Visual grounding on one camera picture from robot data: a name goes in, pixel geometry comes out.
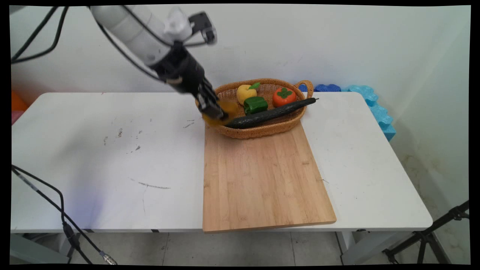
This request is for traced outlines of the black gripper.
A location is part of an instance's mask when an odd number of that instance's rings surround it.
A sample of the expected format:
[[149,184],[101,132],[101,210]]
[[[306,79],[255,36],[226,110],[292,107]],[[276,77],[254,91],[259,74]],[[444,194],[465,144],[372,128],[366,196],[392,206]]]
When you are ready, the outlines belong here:
[[212,120],[222,120],[225,112],[203,67],[182,42],[174,42],[166,55],[149,65],[159,79],[182,94],[196,95],[199,111]]

